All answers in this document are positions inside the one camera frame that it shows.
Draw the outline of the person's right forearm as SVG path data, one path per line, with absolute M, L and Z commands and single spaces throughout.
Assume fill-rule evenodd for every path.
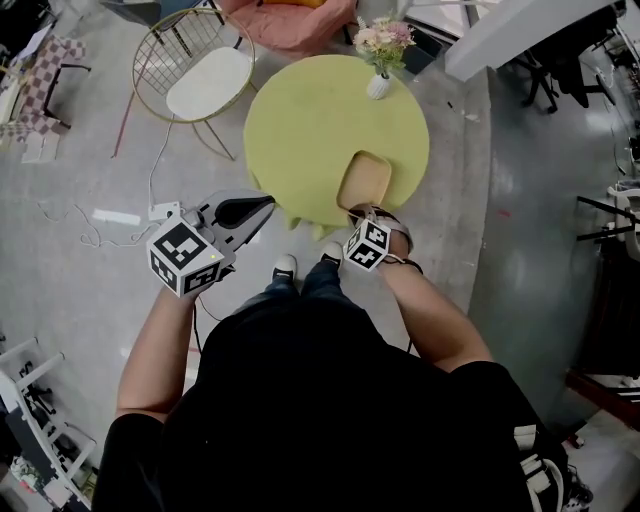
M 471 320 L 409 264 L 383 264 L 379 272 L 393 293 L 419 356 L 451 372 L 465 364 L 493 360 Z

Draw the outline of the person's left jeans leg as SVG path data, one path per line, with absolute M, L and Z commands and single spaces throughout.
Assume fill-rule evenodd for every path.
M 234 313 L 235 319 L 249 320 L 279 314 L 300 298 L 294 280 L 289 276 L 277 275 L 259 294 L 248 299 Z

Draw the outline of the person's left forearm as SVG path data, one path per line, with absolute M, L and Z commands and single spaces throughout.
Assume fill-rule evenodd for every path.
M 118 417 L 142 414 L 163 422 L 181 399 L 194 307 L 193 296 L 159 292 L 121 375 Z

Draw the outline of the dark wooden counter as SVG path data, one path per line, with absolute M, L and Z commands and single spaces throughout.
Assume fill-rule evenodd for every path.
M 640 432 L 640 262 L 600 246 L 594 296 L 567 386 Z

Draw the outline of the grey side chair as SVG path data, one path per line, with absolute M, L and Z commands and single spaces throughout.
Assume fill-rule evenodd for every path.
M 189 57 L 192 56 L 191 51 L 177 29 L 177 23 L 182 18 L 182 15 L 176 16 L 179 11 L 210 7 L 214 10 L 219 22 L 222 25 L 225 24 L 214 0 L 98 0 L 98 2 L 125 21 L 149 28 L 162 46 L 165 42 L 160 33 L 171 30 Z

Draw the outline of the small wooden tray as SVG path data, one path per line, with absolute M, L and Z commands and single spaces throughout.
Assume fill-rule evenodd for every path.
M 391 181 L 391 164 L 371 152 L 357 151 L 344 172 L 336 202 L 349 211 L 358 205 L 381 206 Z

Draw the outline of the pink padded lounge chair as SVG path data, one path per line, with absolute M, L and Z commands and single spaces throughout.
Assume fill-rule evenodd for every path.
M 261 0 L 214 0 L 252 41 L 293 57 L 321 53 L 355 20 L 358 0 L 326 0 L 319 8 L 264 4 Z

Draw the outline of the person's black shirt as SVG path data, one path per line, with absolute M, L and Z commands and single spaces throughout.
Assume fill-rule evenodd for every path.
M 227 317 L 164 421 L 109 430 L 93 512 L 533 512 L 509 372 L 443 371 L 366 312 L 274 300 Z

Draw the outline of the green round table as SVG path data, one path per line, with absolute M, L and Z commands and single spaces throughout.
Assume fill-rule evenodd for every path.
M 357 57 L 308 57 L 273 75 L 251 103 L 243 133 L 247 168 L 289 227 L 306 221 L 317 240 L 347 224 L 337 196 L 357 152 L 390 163 L 379 202 L 387 210 L 402 206 L 424 177 L 429 133 L 418 101 L 397 78 L 384 98 L 370 98 L 373 76 Z

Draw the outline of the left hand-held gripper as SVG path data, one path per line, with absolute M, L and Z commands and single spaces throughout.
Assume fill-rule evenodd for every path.
M 149 267 L 177 297 L 192 297 L 235 271 L 235 250 L 269 220 L 276 201 L 250 189 L 220 190 L 170 217 L 147 242 Z

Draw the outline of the person's right jeans leg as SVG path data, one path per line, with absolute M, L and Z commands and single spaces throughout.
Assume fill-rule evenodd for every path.
M 342 291 L 339 270 L 340 262 L 337 260 L 322 259 L 316 263 L 304 279 L 301 299 L 340 310 L 359 310 L 360 307 Z

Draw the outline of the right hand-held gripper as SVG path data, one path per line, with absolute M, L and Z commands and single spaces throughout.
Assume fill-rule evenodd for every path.
M 381 263 L 405 264 L 404 257 L 391 250 L 393 234 L 404 237 L 408 251 L 413 249 L 409 229 L 393 214 L 377 205 L 358 204 L 348 210 L 354 228 L 353 234 L 343 245 L 344 258 L 357 267 L 371 272 Z

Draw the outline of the person's jeans leg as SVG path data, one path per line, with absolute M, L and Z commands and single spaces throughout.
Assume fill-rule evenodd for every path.
M 300 298 L 294 280 L 289 276 L 277 275 L 259 294 L 248 299 L 234 313 L 235 319 L 249 320 L 279 314 Z
M 339 270 L 340 262 L 337 260 L 322 259 L 316 263 L 304 279 L 301 299 L 340 310 L 359 310 L 360 307 L 342 291 Z

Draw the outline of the white square pillar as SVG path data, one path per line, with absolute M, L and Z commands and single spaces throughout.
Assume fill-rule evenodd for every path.
M 444 55 L 445 72 L 465 82 L 617 0 L 503 0 Z

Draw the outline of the white metal shelving rack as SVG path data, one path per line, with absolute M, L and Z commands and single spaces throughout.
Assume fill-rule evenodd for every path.
M 458 40 L 471 27 L 469 14 L 482 0 L 396 0 L 398 16 L 423 31 L 446 40 Z

